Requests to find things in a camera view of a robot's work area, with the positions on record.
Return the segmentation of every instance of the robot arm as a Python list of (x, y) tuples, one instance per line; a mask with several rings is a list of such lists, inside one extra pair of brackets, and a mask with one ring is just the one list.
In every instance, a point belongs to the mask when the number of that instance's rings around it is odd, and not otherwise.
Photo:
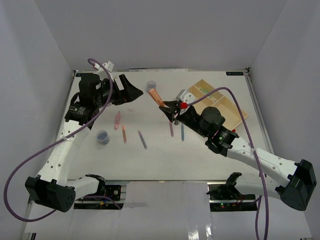
[[(195, 97), (188, 90), (182, 90), (176, 100), (164, 101), (159, 109), (169, 121), (183, 123), (197, 134), (207, 138), (205, 145), (216, 154), (241, 161), (258, 169), (250, 144), (237, 133), (225, 128), (225, 118), (215, 107), (206, 107), (201, 115), (195, 108), (187, 106)], [(293, 209), (304, 211), (317, 185), (313, 165), (301, 160), (300, 163), (283, 159), (260, 148), (256, 149), (263, 172), (268, 175), (266, 185), (270, 197), (281, 199)], [(237, 199), (245, 194), (263, 195), (261, 178), (253, 175), (242, 175), (234, 172), (226, 184), (209, 186), (210, 198)]]
[[(134, 87), (124, 74), (119, 76), (123, 85), (120, 90), (113, 80), (113, 90), (110, 92), (110, 81), (101, 71), (97, 74), (86, 73), (79, 82), (79, 92), (71, 99), (65, 115), (63, 129), (72, 133), (79, 125), (88, 123), (106, 103), (109, 94), (110, 103), (121, 105), (140, 97), (143, 92)], [(105, 181), (102, 177), (88, 174), (77, 180), (68, 180), (68, 173), (75, 158), (77, 149), (89, 134), (93, 122), (80, 132), (56, 145), (43, 168), (36, 177), (28, 177), (25, 187), (35, 203), (67, 212), (76, 199), (86, 195), (104, 195)]]

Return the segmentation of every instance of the black label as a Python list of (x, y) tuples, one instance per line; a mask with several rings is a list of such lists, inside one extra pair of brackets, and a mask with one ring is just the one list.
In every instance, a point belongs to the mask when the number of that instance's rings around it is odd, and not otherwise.
[(244, 73), (242, 71), (226, 71), (227, 76), (243, 76)]
[(91, 74), (93, 74), (93, 73), (81, 73), (81, 72), (78, 72), (78, 73), (76, 73), (75, 74), (75, 76), (76, 77), (83, 77), (83, 76), (89, 76), (89, 75), (91, 75)]

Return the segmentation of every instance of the white wall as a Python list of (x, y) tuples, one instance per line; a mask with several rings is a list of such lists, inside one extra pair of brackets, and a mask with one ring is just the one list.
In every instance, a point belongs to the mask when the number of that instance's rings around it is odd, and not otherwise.
[[(11, 171), (53, 141), (72, 80), (65, 58), (32, 0), (0, 1), (0, 189)], [(27, 176), (35, 176), (44, 155), (17, 172), (9, 202), (25, 216)], [(23, 223), (0, 198), (0, 238), (19, 238)]]
[[(253, 87), (274, 151), (313, 163), (320, 181), (320, 2), (289, 0), (252, 66)], [(320, 239), (320, 187), (305, 212)]]
[(244, 69), (286, 0), (35, 0), (70, 67)]

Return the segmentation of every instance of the clear plastic cup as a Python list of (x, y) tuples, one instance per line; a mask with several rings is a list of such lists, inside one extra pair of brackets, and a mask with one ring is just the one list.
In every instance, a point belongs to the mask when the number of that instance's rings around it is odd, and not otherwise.
[(105, 130), (100, 130), (96, 134), (96, 140), (98, 143), (105, 145), (105, 144), (109, 143), (110, 137), (109, 137), (109, 134)]
[(157, 84), (155, 81), (148, 81), (146, 83), (146, 90), (149, 92), (151, 89), (156, 90)]

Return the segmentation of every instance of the red gripper tip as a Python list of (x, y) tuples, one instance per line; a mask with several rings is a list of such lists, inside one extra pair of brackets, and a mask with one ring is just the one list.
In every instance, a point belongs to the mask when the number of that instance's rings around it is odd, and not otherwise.
[(187, 106), (187, 103), (186, 102), (182, 102), (181, 104), (180, 104), (180, 108), (181, 109), (186, 109), (188, 106)]

